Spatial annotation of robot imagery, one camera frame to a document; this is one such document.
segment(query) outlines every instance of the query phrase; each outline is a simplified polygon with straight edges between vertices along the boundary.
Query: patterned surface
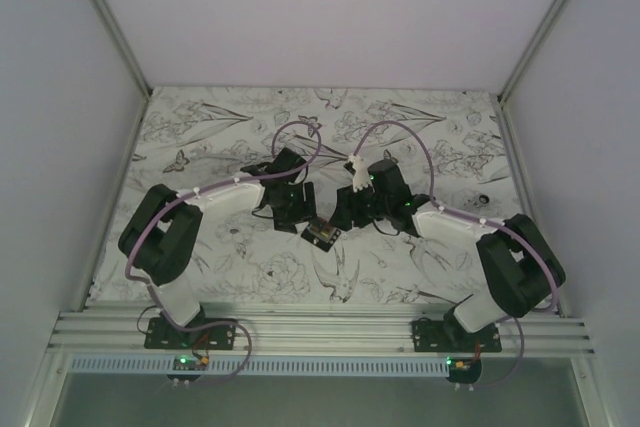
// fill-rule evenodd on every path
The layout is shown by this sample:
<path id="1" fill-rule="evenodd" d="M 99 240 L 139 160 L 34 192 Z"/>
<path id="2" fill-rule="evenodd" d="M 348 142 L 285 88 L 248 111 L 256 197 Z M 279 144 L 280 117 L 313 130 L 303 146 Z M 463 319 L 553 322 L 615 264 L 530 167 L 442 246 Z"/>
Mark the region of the patterned surface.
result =
<path id="1" fill-rule="evenodd" d="M 270 159 L 275 129 L 290 120 L 320 129 L 323 149 L 310 170 L 318 214 L 329 218 L 335 191 L 348 185 L 347 156 L 372 122 L 394 119 L 419 133 L 436 169 L 436 196 L 488 216 L 518 212 L 490 96 L 479 92 L 374 89 L 157 88 L 151 99 L 91 291 L 92 300 L 148 298 L 128 282 L 117 239 L 146 191 L 157 183 L 192 188 Z M 310 129 L 295 126 L 278 144 L 313 151 Z M 427 192 L 428 169 L 415 141 L 382 126 L 361 151 L 369 163 L 397 161 L 414 193 Z M 490 198 L 487 205 L 478 196 Z M 391 226 L 380 223 L 383 230 Z M 450 302 L 484 283 L 480 265 L 455 245 L 372 226 L 344 233 L 329 253 L 271 229 L 249 212 L 205 217 L 188 270 L 201 301 L 265 303 Z"/>

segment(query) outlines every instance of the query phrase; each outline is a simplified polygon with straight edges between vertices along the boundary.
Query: white wall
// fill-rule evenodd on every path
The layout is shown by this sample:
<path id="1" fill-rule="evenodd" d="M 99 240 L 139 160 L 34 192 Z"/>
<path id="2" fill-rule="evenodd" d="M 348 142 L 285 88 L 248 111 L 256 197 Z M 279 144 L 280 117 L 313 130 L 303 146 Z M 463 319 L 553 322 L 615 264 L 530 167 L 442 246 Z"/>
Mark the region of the white wall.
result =
<path id="1" fill-rule="evenodd" d="M 637 425 L 640 0 L 571 0 L 509 109 L 573 313 Z"/>
<path id="2" fill-rule="evenodd" d="M 99 235 L 141 97 L 88 0 L 0 0 L 0 425 Z"/>
<path id="3" fill-rule="evenodd" d="M 502 90 L 552 0 L 109 0 L 151 84 Z"/>

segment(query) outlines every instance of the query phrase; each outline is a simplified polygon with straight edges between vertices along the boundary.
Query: floral tablecloth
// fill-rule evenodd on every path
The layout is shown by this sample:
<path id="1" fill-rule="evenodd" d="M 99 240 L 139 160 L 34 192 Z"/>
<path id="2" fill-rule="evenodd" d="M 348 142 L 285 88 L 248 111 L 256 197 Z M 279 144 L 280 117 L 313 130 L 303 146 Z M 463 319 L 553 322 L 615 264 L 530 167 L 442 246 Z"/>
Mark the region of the floral tablecloth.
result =
<path id="1" fill-rule="evenodd" d="M 378 89 L 159 87 L 145 116 L 91 300 L 140 300 L 147 293 L 124 278 L 117 240 L 146 191 L 157 183 L 193 188 L 270 159 L 273 133 L 291 120 L 320 129 L 313 164 L 318 214 L 333 213 L 336 189 L 350 183 L 343 164 L 368 126 L 406 123 L 430 149 L 436 196 L 487 216 L 519 211 L 489 94 Z M 292 127 L 279 147 L 309 154 L 311 130 Z M 428 168 L 403 130 L 382 126 L 361 151 L 371 163 L 397 162 L 414 193 L 427 192 Z M 486 195 L 489 203 L 478 200 Z M 381 229 L 393 232 L 380 223 Z M 484 283 L 474 256 L 435 239 L 382 236 L 373 226 L 343 233 L 324 253 L 299 236 L 274 231 L 249 212 L 207 213 L 188 277 L 201 301 L 243 303 L 455 302 Z"/>

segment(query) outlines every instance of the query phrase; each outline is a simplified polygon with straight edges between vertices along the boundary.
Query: mounting plate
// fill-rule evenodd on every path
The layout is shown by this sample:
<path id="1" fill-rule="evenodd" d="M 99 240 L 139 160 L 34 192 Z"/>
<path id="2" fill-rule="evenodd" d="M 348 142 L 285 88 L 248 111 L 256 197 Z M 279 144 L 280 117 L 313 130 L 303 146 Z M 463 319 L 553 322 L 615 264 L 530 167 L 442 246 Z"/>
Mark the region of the mounting plate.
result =
<path id="1" fill-rule="evenodd" d="M 233 319 L 204 318 L 200 325 L 218 320 L 233 321 Z M 164 317 L 154 317 L 149 320 L 144 348 L 149 350 L 191 350 L 193 344 L 206 332 L 209 332 L 209 350 L 233 350 L 236 338 L 236 328 L 232 325 L 213 327 L 199 332 L 179 332 L 175 330 Z"/>
<path id="2" fill-rule="evenodd" d="M 411 322 L 413 348 L 416 352 L 469 353 L 476 349 L 476 341 L 480 342 L 482 352 L 502 352 L 500 334 L 494 325 L 487 325 L 474 334 L 465 335 L 462 342 L 454 345 L 444 331 L 443 320 L 427 318 Z"/>

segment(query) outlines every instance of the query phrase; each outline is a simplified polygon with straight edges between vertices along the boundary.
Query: butterfly drawing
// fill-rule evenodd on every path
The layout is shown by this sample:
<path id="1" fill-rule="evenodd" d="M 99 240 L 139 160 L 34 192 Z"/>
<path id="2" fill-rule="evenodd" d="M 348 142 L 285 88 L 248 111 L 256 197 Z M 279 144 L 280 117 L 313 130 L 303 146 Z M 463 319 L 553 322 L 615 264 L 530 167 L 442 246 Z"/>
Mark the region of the butterfly drawing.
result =
<path id="1" fill-rule="evenodd" d="M 389 159 L 390 161 L 392 161 L 394 164 L 398 163 L 398 159 L 396 159 L 393 155 L 391 155 L 391 152 L 389 152 L 389 150 L 384 149 L 384 153 L 382 155 L 385 159 Z"/>
<path id="2" fill-rule="evenodd" d="M 349 89 L 344 89 L 343 92 L 341 92 L 340 89 L 313 89 L 313 91 L 320 100 L 324 100 L 326 102 L 324 105 L 325 109 L 339 109 L 342 107 L 344 99 L 347 98 L 347 92 L 349 92 Z"/>
<path id="3" fill-rule="evenodd" d="M 311 137 L 313 135 L 313 128 L 315 127 L 316 130 L 318 130 L 320 127 L 322 127 L 322 124 L 320 122 L 318 122 L 318 117 L 316 117 L 315 115 L 312 117 L 307 117 L 305 115 L 299 115 L 298 119 L 300 120 L 300 122 L 304 122 L 305 124 L 307 124 L 309 127 L 307 128 L 307 133 L 309 134 L 309 137 Z"/>
<path id="4" fill-rule="evenodd" d="M 184 156 L 184 150 L 180 149 L 176 154 L 176 160 L 173 163 L 162 171 L 164 174 L 169 172 L 182 172 L 184 171 L 184 166 L 189 163 L 189 159 Z"/>

